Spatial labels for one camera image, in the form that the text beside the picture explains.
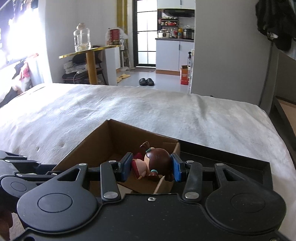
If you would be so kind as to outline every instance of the glass door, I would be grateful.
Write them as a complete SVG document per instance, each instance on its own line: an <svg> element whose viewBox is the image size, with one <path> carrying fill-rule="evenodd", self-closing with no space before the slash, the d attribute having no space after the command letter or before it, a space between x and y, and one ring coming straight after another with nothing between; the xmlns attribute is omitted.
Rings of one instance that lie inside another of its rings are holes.
<svg viewBox="0 0 296 241"><path fill-rule="evenodd" d="M133 0L133 49L135 66L156 64L157 0Z"/></svg>

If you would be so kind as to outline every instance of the toy figurine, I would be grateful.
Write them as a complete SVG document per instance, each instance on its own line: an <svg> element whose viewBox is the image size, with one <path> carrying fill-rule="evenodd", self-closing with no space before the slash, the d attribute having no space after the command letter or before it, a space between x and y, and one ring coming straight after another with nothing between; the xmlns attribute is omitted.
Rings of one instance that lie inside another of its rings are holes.
<svg viewBox="0 0 296 241"><path fill-rule="evenodd" d="M132 168L138 180L147 176L148 179L157 182L161 176L166 181L173 181L173 164L169 153L161 148L149 146L149 142L143 143L140 148L145 150L144 161L140 159L132 160Z"/></svg>

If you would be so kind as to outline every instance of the wooden table leg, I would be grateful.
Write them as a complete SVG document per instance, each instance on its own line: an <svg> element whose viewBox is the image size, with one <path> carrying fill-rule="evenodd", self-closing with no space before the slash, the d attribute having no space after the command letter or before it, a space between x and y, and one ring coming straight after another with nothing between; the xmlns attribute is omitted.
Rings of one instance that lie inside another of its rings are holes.
<svg viewBox="0 0 296 241"><path fill-rule="evenodd" d="M94 52L86 53L87 71L89 73L89 83L91 85L98 84L98 76L96 75L96 60Z"/></svg>

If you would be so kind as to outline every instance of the white bedsheet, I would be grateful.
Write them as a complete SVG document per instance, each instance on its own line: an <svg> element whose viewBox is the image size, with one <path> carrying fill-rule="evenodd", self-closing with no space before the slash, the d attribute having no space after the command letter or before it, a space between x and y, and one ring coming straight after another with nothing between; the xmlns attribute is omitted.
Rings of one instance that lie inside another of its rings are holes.
<svg viewBox="0 0 296 241"><path fill-rule="evenodd" d="M296 240L296 171L258 106L147 88L38 85L0 109L0 150L57 164L106 119L268 161L287 204L280 231Z"/></svg>

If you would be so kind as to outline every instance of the kitchen countertop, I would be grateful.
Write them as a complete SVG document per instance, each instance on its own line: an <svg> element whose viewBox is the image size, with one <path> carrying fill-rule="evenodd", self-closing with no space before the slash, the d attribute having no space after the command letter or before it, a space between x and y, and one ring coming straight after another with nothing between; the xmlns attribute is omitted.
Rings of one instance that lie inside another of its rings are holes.
<svg viewBox="0 0 296 241"><path fill-rule="evenodd" d="M192 40L192 39L156 38L156 40L172 40L172 41L194 42L194 40Z"/></svg>

